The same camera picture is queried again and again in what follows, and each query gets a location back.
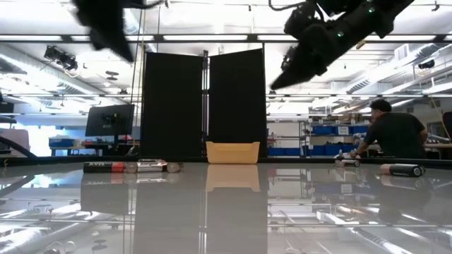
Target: storage box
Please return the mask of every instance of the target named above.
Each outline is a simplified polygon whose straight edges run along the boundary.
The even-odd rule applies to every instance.
[[[334,126],[333,131],[336,135],[352,135],[351,128],[349,126]]]
[[[51,148],[67,148],[75,147],[76,140],[73,138],[49,138],[49,147]]]
[[[318,135],[333,134],[334,130],[332,126],[314,126],[312,127],[312,133]]]
[[[268,156],[284,156],[285,149],[280,147],[269,147]]]
[[[305,156],[324,156],[325,155],[325,146],[324,145],[313,145],[312,150],[310,150],[308,145],[304,145],[303,152],[304,152]]]
[[[367,129],[369,129],[368,126],[353,126],[351,127],[352,133],[367,133]]]
[[[338,155],[339,151],[342,150],[342,148],[342,145],[325,145],[325,155]]]
[[[206,142],[207,160],[214,164],[255,164],[259,155],[260,142],[214,143]]]
[[[354,149],[357,149],[358,146],[357,145],[343,145],[342,146],[342,152],[351,152]]]
[[[285,148],[285,155],[286,156],[300,156],[302,151],[300,151],[299,147],[294,148]]]

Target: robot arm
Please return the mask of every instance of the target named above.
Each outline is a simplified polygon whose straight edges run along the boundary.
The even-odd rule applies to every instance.
[[[303,83],[322,75],[327,66],[351,47],[375,32],[384,38],[393,31],[394,19],[414,0],[306,0],[297,5],[285,24],[284,32],[299,41],[283,73],[271,85],[272,90]],[[336,20],[314,17],[321,13],[342,15]]]
[[[149,9],[163,4],[159,0],[144,4],[144,0],[72,0],[77,6],[77,18],[90,28],[90,39],[96,50],[109,48],[128,62],[133,62],[129,43],[124,35],[123,8]]]

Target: glossy tabletop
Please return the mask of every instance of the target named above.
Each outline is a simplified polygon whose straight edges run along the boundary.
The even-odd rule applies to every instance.
[[[4,169],[0,253],[452,253],[452,171],[413,179],[368,164],[81,167]]]

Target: man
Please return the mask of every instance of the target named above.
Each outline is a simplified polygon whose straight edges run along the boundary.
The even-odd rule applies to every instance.
[[[362,154],[375,140],[385,155],[406,159],[426,158],[424,143],[427,130],[415,116],[407,113],[391,113],[392,106],[384,99],[371,103],[373,124],[364,142],[351,157]]]

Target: cable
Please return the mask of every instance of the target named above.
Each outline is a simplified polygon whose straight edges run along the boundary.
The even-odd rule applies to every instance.
[[[138,9],[142,9],[142,10],[148,10],[148,9],[156,7],[157,5],[163,4],[164,2],[165,2],[165,0],[159,0],[153,4],[133,4],[132,3],[132,4],[129,4],[129,7],[138,8]]]
[[[433,107],[436,109],[436,112],[439,115],[439,120],[441,121],[441,124],[443,125],[444,132],[446,132],[446,135],[447,135],[447,138],[449,139],[449,142],[452,143],[451,136],[449,135],[449,132],[447,131],[447,128],[446,128],[446,124],[444,123],[444,120],[443,120],[443,115],[439,111],[439,108],[436,106],[436,103],[435,103],[435,100],[433,99],[433,97],[430,96],[430,99],[432,100]]]
[[[141,35],[141,21],[143,18],[143,12],[144,15],[146,15],[146,11],[141,11],[140,12],[140,20],[139,20],[139,24],[138,24],[138,36],[136,37],[136,47],[135,47],[135,63],[133,63],[133,77],[132,77],[132,89],[131,89],[131,96],[130,96],[130,105],[132,105],[133,102],[133,88],[135,87],[135,73],[136,73],[136,57],[138,56],[138,47],[139,47],[139,42],[140,42],[140,35]],[[127,129],[126,129],[126,137],[127,137],[127,133],[129,133],[129,127],[132,128],[133,131],[133,116],[134,116],[134,111],[133,111],[133,107],[130,108],[130,112],[129,112],[129,117],[132,117],[132,126],[129,126],[127,124]]]
[[[299,2],[297,4],[290,4],[288,6],[276,8],[276,7],[274,7],[274,5],[272,5],[271,0],[268,0],[268,6],[274,11],[284,11],[284,10],[287,10],[287,9],[290,9],[290,8],[298,7],[302,3],[303,2]]]

